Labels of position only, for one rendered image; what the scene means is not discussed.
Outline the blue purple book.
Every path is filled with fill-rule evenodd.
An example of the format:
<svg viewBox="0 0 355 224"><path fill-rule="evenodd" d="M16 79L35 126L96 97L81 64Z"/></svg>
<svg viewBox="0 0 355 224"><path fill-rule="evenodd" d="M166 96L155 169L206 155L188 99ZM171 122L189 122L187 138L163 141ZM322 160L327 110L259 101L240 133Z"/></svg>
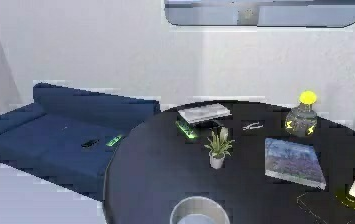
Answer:
<svg viewBox="0 0 355 224"><path fill-rule="evenodd" d="M326 180L313 146L265 139L265 175L324 190Z"/></svg>

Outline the dark blue sofa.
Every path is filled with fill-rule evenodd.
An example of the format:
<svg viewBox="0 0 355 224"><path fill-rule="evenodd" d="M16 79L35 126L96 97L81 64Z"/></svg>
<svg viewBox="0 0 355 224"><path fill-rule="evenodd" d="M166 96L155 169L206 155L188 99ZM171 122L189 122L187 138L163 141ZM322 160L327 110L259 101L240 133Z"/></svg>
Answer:
<svg viewBox="0 0 355 224"><path fill-rule="evenodd" d="M156 100L38 83L34 102L0 115L0 163L97 201L120 142L160 112ZM123 138L113 147L106 143ZM99 139L83 148L88 140Z"/></svg>

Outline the green glowing remote control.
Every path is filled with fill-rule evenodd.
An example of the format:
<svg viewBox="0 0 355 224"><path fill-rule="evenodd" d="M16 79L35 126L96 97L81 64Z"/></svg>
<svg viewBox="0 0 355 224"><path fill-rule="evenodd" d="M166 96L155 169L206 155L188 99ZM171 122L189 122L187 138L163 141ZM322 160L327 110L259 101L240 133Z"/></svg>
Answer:
<svg viewBox="0 0 355 224"><path fill-rule="evenodd" d="M108 146L108 147L113 147L113 146L116 145L122 138L123 138L123 135L117 135L117 136L115 136L113 139L109 140L109 141L106 143L106 146Z"/></svg>

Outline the potted green house plant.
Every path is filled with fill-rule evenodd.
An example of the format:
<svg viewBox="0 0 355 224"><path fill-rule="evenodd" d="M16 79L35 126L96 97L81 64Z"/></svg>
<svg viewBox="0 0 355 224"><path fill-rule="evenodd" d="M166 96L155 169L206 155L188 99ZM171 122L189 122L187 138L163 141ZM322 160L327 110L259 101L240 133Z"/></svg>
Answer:
<svg viewBox="0 0 355 224"><path fill-rule="evenodd" d="M230 149L233 147L234 140L229 139L229 129L221 127L218 133L211 132L207 138L209 141L205 148L209 150L209 163L213 169L220 169L223 166L226 156L230 156Z"/></svg>

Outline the green glowing flat device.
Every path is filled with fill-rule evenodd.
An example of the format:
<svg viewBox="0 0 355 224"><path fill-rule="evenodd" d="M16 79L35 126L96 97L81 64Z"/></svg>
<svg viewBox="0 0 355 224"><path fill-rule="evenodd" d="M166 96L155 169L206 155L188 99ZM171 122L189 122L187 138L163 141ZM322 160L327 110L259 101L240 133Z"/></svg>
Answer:
<svg viewBox="0 0 355 224"><path fill-rule="evenodd" d="M188 138L188 139L195 139L198 137L197 133L195 132L195 130L190 127L187 123L183 122L183 121L179 121L177 120L175 122L176 126L178 127L178 129Z"/></svg>

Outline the round black table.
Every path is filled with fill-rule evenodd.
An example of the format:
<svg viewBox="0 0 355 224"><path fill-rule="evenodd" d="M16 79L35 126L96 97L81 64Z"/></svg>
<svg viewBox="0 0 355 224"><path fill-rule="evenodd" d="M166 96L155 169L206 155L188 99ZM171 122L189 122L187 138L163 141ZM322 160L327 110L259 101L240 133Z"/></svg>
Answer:
<svg viewBox="0 0 355 224"><path fill-rule="evenodd" d="M232 224L313 224L297 204L308 192L349 187L355 178L355 131L320 119L303 139L314 147L327 181L325 190L265 175L265 139L292 141L283 123L287 109L228 101L223 120L234 140L220 169L209 163L206 135L189 141L170 109L137 126L121 142L106 174L104 209L108 224L169 224L173 207L189 196L208 197L224 207ZM242 127L260 122L263 128Z"/></svg>

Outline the black remote control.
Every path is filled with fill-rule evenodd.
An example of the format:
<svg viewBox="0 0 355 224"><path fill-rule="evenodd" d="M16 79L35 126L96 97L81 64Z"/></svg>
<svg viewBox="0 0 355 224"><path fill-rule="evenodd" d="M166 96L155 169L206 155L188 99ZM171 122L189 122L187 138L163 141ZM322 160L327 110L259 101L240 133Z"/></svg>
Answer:
<svg viewBox="0 0 355 224"><path fill-rule="evenodd" d="M97 144L99 142L99 139L93 139L93 140L88 140L81 144L81 147L83 148L89 148L92 147L93 145Z"/></svg>

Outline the grey bowl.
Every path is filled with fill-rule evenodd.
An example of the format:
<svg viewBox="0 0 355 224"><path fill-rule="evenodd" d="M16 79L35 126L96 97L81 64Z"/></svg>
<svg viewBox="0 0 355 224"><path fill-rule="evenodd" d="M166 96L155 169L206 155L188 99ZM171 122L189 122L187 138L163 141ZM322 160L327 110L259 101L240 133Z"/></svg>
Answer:
<svg viewBox="0 0 355 224"><path fill-rule="evenodd" d="M203 196L191 196L173 208L169 224L231 224L224 208Z"/></svg>

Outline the rounded wall window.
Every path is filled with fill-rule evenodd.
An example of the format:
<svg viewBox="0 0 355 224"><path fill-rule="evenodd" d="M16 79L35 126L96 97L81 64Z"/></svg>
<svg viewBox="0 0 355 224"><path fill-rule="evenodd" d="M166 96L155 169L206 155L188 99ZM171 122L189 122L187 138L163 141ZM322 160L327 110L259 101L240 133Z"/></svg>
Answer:
<svg viewBox="0 0 355 224"><path fill-rule="evenodd" d="M164 0L178 26L343 28L355 23L355 0Z"/></svg>

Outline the grey vase with yellow top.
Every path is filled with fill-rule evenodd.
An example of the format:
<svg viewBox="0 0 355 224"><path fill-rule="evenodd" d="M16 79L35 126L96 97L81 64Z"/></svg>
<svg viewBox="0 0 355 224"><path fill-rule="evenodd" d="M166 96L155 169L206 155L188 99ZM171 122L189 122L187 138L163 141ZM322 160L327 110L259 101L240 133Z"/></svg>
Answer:
<svg viewBox="0 0 355 224"><path fill-rule="evenodd" d="M317 126L317 113L312 109L317 95L310 90L299 96L299 105L292 108L286 116L285 129L297 137L311 136Z"/></svg>

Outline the black flat tray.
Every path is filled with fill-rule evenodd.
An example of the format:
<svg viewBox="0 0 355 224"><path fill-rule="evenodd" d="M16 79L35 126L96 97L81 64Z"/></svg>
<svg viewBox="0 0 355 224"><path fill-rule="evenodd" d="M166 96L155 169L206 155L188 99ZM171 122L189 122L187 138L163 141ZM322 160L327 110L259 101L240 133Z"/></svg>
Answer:
<svg viewBox="0 0 355 224"><path fill-rule="evenodd" d="M313 224L355 224L355 197L343 190L304 193L297 204Z"/></svg>

